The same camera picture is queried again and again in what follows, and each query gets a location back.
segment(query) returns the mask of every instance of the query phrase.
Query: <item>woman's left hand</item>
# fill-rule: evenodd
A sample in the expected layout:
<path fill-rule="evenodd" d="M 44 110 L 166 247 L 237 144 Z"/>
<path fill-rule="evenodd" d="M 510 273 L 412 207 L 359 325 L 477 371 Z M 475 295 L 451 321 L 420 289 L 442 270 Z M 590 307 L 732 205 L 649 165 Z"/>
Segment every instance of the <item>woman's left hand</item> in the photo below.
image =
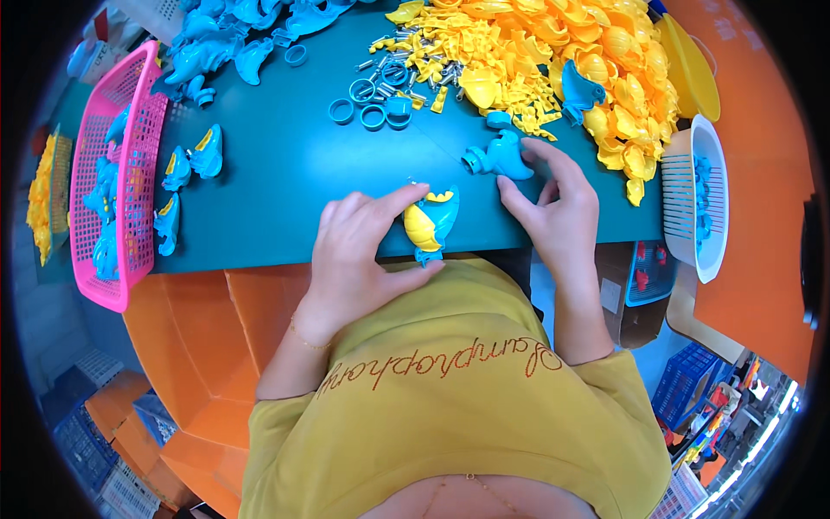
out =
<path fill-rule="evenodd" d="M 302 338 L 324 345 L 344 326 L 425 285 L 443 268 L 433 261 L 391 273 L 374 260 L 395 217 L 428 192 L 429 184 L 411 184 L 382 198 L 354 192 L 325 206 L 311 255 L 311 285 L 294 318 Z"/>

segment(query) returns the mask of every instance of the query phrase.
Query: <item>yellow t-shirt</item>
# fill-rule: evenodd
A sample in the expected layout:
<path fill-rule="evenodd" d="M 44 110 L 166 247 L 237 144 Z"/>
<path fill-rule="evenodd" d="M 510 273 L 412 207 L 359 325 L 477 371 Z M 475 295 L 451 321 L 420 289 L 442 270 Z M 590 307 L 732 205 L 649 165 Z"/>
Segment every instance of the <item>yellow t-shirt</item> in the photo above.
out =
<path fill-rule="evenodd" d="M 481 259 L 448 261 L 351 325 L 318 390 L 260 402 L 249 428 L 242 519 L 357 517 L 464 473 L 547 482 L 602 519 L 643 519 L 671 470 L 632 355 L 565 365 L 519 287 Z"/>

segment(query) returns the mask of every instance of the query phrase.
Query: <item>pile of yellow plastic parts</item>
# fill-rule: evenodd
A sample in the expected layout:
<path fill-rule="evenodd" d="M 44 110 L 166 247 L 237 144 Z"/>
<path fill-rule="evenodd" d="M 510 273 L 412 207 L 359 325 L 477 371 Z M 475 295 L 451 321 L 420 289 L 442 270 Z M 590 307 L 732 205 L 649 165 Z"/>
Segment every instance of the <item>pile of yellow plastic parts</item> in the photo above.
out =
<path fill-rule="evenodd" d="M 26 212 L 26 224 L 32 228 L 35 235 L 35 245 L 41 251 L 41 267 L 46 264 L 46 258 L 51 249 L 49 227 L 49 187 L 51 185 L 52 158 L 55 155 L 55 136 L 49 135 L 46 139 L 46 149 L 37 166 L 35 179 L 29 186 L 29 209 Z"/>
<path fill-rule="evenodd" d="M 517 128 L 549 140 L 540 126 L 561 116 L 562 67 L 574 60 L 606 91 L 605 103 L 584 113 L 597 158 L 626 174 L 628 199 L 639 206 L 677 121 L 666 53 L 643 0 L 417 0 L 387 18 L 420 27 L 388 46 L 412 52 L 407 65 L 421 71 L 418 81 L 437 73 L 423 58 L 459 61 L 459 85 L 482 115 L 506 111 Z"/>

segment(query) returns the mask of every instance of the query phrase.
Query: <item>green table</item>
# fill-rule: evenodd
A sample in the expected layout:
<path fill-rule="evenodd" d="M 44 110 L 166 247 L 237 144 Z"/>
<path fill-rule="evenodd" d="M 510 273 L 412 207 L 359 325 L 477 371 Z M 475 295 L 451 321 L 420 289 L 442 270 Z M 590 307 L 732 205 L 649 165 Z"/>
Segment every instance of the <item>green table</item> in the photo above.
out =
<path fill-rule="evenodd" d="M 207 81 L 217 90 L 212 105 L 204 110 L 190 100 L 168 105 L 155 206 L 169 200 L 161 178 L 175 146 L 193 149 L 213 123 L 222 127 L 224 166 L 215 179 L 193 174 L 180 191 L 178 246 L 172 256 L 156 256 L 153 272 L 308 262 L 320 211 L 329 200 L 355 190 L 382 196 L 410 179 L 429 182 L 435 191 L 458 186 L 461 206 L 447 252 L 530 244 L 501 206 L 496 177 L 470 175 L 461 165 L 466 147 L 485 149 L 497 133 L 469 101 L 455 102 L 454 88 L 442 114 L 416 111 L 401 131 L 385 126 L 370 132 L 357 117 L 346 126 L 329 119 L 329 103 L 347 97 L 349 84 L 371 72 L 355 74 L 354 65 L 369 57 L 373 39 L 394 30 L 383 14 L 397 5 L 389 0 L 358 3 L 324 31 L 302 38 L 308 49 L 303 66 L 289 67 L 283 60 L 285 49 L 277 47 L 260 69 L 259 86 L 243 82 L 228 62 Z M 417 85 L 416 92 L 434 97 L 425 84 Z M 62 127 L 68 122 L 62 121 Z M 634 208 L 625 198 L 622 172 L 609 172 L 596 160 L 596 145 L 584 128 L 570 127 L 565 118 L 545 128 L 559 138 L 556 145 L 576 160 L 597 190 L 600 242 L 662 237 L 659 173 L 648 183 L 642 206 Z M 519 183 L 531 199 L 538 198 L 543 184 L 543 174 Z M 401 223 L 393 225 L 378 252 L 413 253 Z"/>

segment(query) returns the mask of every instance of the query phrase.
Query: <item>hand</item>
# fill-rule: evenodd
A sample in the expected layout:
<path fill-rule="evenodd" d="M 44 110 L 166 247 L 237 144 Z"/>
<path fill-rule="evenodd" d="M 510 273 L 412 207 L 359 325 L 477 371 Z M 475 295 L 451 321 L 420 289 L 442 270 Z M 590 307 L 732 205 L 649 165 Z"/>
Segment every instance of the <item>hand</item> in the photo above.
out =
<path fill-rule="evenodd" d="M 429 192 L 428 184 L 411 184 L 374 199 L 351 193 L 329 202 L 320 215 L 311 255 L 311 284 L 295 313 L 297 333 L 324 345 L 341 328 L 423 286 L 444 263 L 386 272 L 374 260 L 392 222 Z"/>
<path fill-rule="evenodd" d="M 557 288 L 597 284 L 593 252 L 597 244 L 599 200 L 579 166 L 564 152 L 537 139 L 524 138 L 522 158 L 547 161 L 553 178 L 533 205 L 512 180 L 499 175 L 501 202 L 533 240 L 556 280 Z"/>

